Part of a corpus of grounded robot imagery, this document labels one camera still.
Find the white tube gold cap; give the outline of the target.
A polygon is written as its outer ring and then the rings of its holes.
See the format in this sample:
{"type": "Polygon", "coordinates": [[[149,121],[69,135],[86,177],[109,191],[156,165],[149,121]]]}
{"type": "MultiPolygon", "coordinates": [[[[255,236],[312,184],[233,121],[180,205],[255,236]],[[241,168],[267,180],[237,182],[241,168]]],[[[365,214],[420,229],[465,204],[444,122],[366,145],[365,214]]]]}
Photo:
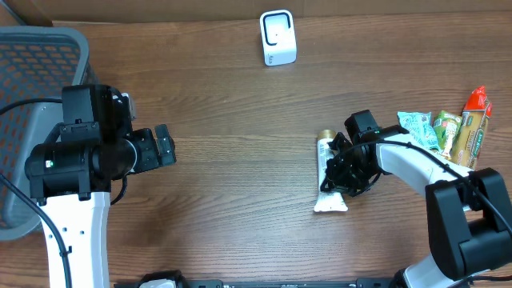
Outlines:
{"type": "Polygon", "coordinates": [[[339,191],[322,191],[323,181],[326,178],[327,161],[334,156],[329,143],[336,133],[333,130],[322,130],[317,136],[317,163],[318,163],[318,197],[314,205],[315,213],[347,212],[348,206],[339,191]]]}

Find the green tea packet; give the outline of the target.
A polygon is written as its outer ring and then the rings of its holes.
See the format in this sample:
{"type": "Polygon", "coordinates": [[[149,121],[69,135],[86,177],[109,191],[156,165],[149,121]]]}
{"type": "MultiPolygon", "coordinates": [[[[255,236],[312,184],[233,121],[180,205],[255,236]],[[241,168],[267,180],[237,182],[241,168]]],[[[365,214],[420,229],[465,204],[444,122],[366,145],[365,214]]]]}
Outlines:
{"type": "Polygon", "coordinates": [[[451,160],[451,150],[462,124],[462,116],[441,110],[433,123],[438,138],[440,155],[451,160]]]}

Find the teal snack packet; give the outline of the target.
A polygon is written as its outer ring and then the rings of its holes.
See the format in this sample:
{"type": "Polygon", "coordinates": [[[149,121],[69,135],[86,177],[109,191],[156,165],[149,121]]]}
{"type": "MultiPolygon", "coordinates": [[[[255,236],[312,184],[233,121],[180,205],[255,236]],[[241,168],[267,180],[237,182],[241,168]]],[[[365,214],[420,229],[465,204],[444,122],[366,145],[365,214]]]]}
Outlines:
{"type": "Polygon", "coordinates": [[[409,131],[414,139],[425,149],[439,152],[438,138],[431,125],[431,112],[397,112],[401,127],[409,131]]]}

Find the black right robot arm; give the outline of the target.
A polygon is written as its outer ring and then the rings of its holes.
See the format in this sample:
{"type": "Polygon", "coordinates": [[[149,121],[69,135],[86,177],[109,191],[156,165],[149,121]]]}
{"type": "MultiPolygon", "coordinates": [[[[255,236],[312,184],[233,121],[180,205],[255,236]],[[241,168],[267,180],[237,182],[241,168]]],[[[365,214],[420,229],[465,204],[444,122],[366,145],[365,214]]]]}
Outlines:
{"type": "Polygon", "coordinates": [[[381,128],[369,110],[352,114],[346,132],[318,134],[317,212],[345,210],[343,196],[358,196],[392,174],[426,200],[429,255],[377,280],[380,287],[468,287],[511,262],[511,200],[491,168],[474,171],[423,148],[399,125],[381,128]]]}

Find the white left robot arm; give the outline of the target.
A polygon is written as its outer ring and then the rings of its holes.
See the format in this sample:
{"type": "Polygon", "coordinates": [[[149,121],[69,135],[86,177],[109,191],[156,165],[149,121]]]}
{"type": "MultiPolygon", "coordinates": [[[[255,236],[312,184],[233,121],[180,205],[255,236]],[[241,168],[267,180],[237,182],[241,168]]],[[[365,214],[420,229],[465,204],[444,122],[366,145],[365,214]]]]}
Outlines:
{"type": "Polygon", "coordinates": [[[175,164],[166,125],[134,130],[130,97],[112,86],[62,89],[58,136],[25,163],[41,216],[52,287],[108,287],[106,227],[114,181],[175,164]]]}

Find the orange spaghetti packet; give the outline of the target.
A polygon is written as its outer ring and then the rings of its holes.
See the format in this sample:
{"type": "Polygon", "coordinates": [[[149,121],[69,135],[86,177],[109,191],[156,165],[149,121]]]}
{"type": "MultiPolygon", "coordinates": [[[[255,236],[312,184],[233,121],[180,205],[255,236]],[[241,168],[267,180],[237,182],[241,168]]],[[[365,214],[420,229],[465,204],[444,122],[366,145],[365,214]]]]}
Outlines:
{"type": "Polygon", "coordinates": [[[462,109],[461,127],[451,149],[452,162],[476,169],[492,108],[484,86],[471,93],[462,109]]]}

